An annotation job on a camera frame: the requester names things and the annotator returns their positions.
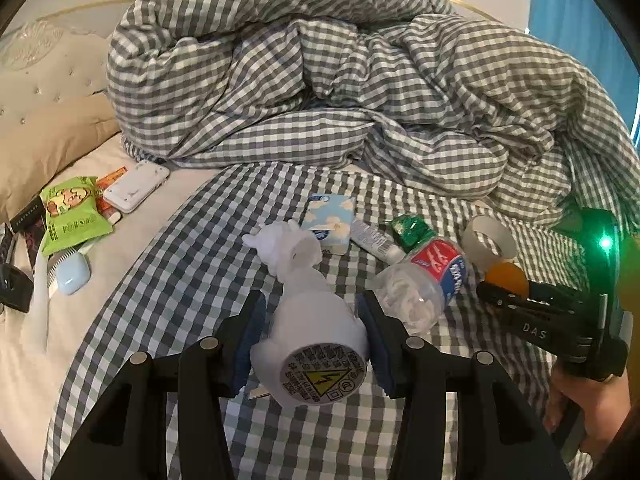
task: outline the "beige pillow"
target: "beige pillow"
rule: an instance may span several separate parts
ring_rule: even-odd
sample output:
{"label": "beige pillow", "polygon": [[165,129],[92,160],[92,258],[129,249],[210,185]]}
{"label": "beige pillow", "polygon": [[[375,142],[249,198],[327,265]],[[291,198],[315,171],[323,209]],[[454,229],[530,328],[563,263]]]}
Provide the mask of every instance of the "beige pillow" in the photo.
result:
{"label": "beige pillow", "polygon": [[59,171],[120,131],[104,94],[37,108],[0,132],[0,222],[8,222]]}

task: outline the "green led light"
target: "green led light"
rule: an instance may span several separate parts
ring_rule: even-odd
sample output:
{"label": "green led light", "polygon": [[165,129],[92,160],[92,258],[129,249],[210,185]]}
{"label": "green led light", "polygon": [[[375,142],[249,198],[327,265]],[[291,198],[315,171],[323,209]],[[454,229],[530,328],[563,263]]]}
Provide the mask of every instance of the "green led light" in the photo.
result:
{"label": "green led light", "polygon": [[602,247],[605,251],[609,251],[609,249],[613,245],[613,240],[610,236],[604,235],[598,243],[600,244],[600,247]]}

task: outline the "yellow warning triangle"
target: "yellow warning triangle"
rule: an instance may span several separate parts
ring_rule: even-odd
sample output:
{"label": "yellow warning triangle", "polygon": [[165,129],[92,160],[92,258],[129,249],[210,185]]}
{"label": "yellow warning triangle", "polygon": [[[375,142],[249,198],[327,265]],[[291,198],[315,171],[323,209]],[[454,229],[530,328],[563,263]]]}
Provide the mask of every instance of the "yellow warning triangle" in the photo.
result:
{"label": "yellow warning triangle", "polygon": [[335,383],[343,379],[350,370],[316,370],[305,372],[306,378],[316,389],[319,396],[323,396],[328,390],[335,386]]}

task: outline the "plastic water bottle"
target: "plastic water bottle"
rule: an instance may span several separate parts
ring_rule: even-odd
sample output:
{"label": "plastic water bottle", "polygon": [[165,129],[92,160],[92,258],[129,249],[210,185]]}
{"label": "plastic water bottle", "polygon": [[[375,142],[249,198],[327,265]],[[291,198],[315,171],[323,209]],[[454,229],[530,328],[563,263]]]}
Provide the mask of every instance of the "plastic water bottle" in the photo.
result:
{"label": "plastic water bottle", "polygon": [[452,240],[431,237],[373,278],[372,290],[388,316],[409,334],[424,334],[466,279],[468,262]]}

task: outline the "light blue case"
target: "light blue case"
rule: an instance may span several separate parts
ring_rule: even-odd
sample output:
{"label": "light blue case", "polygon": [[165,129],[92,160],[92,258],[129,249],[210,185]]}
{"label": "light blue case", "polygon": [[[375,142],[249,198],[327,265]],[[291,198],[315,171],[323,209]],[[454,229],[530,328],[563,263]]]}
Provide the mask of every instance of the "light blue case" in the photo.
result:
{"label": "light blue case", "polygon": [[323,250],[346,254],[351,238],[354,201],[350,196],[313,194],[309,197],[301,227],[313,231]]}
{"label": "light blue case", "polygon": [[81,253],[73,253],[65,260],[62,260],[56,268],[58,290],[66,296],[73,294],[84,286],[90,277],[89,265]]}

